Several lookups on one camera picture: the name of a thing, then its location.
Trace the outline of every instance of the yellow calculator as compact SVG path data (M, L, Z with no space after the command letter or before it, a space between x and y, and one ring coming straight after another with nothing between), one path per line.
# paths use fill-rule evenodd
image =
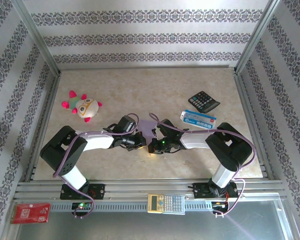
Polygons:
M185 196L176 194L148 194L148 213L185 214Z

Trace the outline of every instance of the patterned wallpaper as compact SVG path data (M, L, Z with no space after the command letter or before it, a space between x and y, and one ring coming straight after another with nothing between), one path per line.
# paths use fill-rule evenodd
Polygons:
M241 77L300 231L300 0L280 3Z
M27 172L54 76L9 0L0 0L0 237Z
M25 0L61 69L234 67L268 0Z

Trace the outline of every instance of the red card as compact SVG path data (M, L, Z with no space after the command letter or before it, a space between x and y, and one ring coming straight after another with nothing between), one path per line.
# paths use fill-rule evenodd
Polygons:
M12 224L46 223L50 211L50 203L17 204L12 214Z

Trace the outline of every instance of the black calculator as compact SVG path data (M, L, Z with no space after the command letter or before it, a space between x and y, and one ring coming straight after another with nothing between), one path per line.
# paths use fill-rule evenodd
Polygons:
M214 100L204 91L201 91L193 97L190 97L188 102L191 103L199 111L199 113L203 114L210 112L220 104L220 102Z

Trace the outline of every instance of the beige table surface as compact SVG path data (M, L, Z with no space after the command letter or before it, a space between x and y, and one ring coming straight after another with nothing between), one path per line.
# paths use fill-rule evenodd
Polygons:
M75 90L78 95L87 94L103 104L89 123L62 108L61 102L69 98L69 90ZM200 130L183 123L180 114L185 109L195 110L188 98L202 90L221 102L209 112L217 117L217 126L228 122L251 140L231 69L149 68L62 72L43 144L65 125L80 131L99 131L131 112L144 120L151 120L148 113L152 112L161 120L169 119L178 128ZM210 178L219 165L210 149L195 148L163 155L149 154L146 149L90 150L81 155L77 166L87 179L101 180ZM40 158L34 179L50 180L52 174L53 170ZM238 176L261 178L258 161Z

